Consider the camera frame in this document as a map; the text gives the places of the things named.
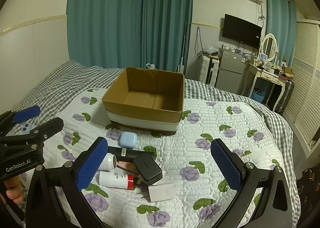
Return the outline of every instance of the blue gripper pad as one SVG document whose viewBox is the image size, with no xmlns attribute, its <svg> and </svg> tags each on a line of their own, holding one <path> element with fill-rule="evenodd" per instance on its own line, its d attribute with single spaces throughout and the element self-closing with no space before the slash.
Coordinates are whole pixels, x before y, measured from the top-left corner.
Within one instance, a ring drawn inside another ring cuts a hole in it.
<svg viewBox="0 0 320 228">
<path fill-rule="evenodd" d="M 226 152 L 215 139 L 211 143 L 211 155 L 228 182 L 231 189 L 239 191 L 242 187 L 242 175 L 232 159 L 228 156 L 231 153 L 228 148 Z"/>
<path fill-rule="evenodd" d="M 99 138 L 101 139 L 100 142 L 94 148 L 91 148 L 93 144 L 88 149 L 89 151 L 91 150 L 91 153 L 87 156 L 76 174 L 76 186 L 79 191 L 89 186 L 94 174 L 97 172 L 108 152 L 107 140 L 102 137 L 98 137 L 98 139 Z"/>
<path fill-rule="evenodd" d="M 12 121 L 15 123 L 23 123 L 27 120 L 37 117 L 39 114 L 40 114 L 39 106 L 32 106 L 22 111 L 16 112 Z"/>
</svg>

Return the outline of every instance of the barcode sticker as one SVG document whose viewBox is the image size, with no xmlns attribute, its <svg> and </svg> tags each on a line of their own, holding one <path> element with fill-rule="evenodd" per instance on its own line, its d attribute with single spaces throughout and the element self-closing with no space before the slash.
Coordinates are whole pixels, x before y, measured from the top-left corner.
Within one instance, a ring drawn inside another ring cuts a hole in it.
<svg viewBox="0 0 320 228">
<path fill-rule="evenodd" d="M 127 149 L 125 149 L 125 148 L 122 149 L 122 151 L 121 151 L 121 156 L 122 156 L 122 157 L 125 157 L 126 151 L 127 151 Z"/>
</svg>

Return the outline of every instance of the red cap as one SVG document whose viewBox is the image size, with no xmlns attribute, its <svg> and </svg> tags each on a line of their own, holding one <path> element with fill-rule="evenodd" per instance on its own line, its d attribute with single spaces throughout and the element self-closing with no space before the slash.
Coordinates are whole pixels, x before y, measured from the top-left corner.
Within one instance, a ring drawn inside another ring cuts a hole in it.
<svg viewBox="0 0 320 228">
<path fill-rule="evenodd" d="M 132 189 L 132 188 L 134 188 L 133 175 L 128 175 L 128 187 L 127 187 L 127 189 Z"/>
</svg>

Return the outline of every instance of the bed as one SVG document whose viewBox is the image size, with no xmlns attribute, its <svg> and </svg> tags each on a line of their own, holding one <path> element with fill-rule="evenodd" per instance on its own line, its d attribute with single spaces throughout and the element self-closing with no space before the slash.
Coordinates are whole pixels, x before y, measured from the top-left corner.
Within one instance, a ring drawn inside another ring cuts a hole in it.
<svg viewBox="0 0 320 228">
<path fill-rule="evenodd" d="M 41 114 L 29 121 L 34 125 L 57 116 L 64 120 L 64 129 L 45 142 L 45 167 L 58 167 L 67 159 L 74 160 L 97 136 L 106 137 L 109 145 L 117 146 L 119 130 L 110 125 L 100 98 L 121 71 L 88 68 L 68 61 L 14 108 L 38 105 Z M 265 169 L 283 167 L 291 196 L 292 226 L 295 226 L 300 216 L 300 200 L 293 171 L 292 130 L 284 118 L 252 99 L 193 80 L 185 80 L 184 97 L 186 117 L 176 135 L 134 130 L 140 141 L 136 149 L 156 151 L 156 161 L 166 170 L 163 180 L 174 183 L 176 197 L 149 203 L 139 186 L 134 190 L 98 187 L 102 190 L 99 198 L 92 190 L 83 190 L 106 226 L 212 227 L 236 193 L 228 187 L 211 156 L 207 157 L 210 142 L 217 137 L 244 162 L 251 161 Z M 18 134 L 21 128 L 17 125 L 9 135 Z M 25 196 L 22 208 L 26 206 L 32 173 L 33 170 L 20 176 Z M 98 175 L 97 172 L 92 180 L 94 187 L 98 185 Z M 59 188 L 57 191 L 71 221 L 79 225 L 63 191 Z M 249 221 L 260 192 L 256 191 L 240 226 Z"/>
</svg>

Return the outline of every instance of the blue plastic basket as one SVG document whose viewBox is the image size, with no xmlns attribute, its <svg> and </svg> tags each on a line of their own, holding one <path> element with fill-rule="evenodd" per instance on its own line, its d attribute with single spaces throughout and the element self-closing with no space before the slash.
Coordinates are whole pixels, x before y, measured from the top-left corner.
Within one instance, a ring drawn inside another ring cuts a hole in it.
<svg viewBox="0 0 320 228">
<path fill-rule="evenodd" d="M 258 95 L 254 90 L 252 91 L 252 94 L 251 94 L 251 99 L 259 102 L 259 103 L 262 103 L 263 99 L 265 98 L 266 96 L 266 92 L 264 90 L 260 90 L 260 95 Z"/>
</svg>

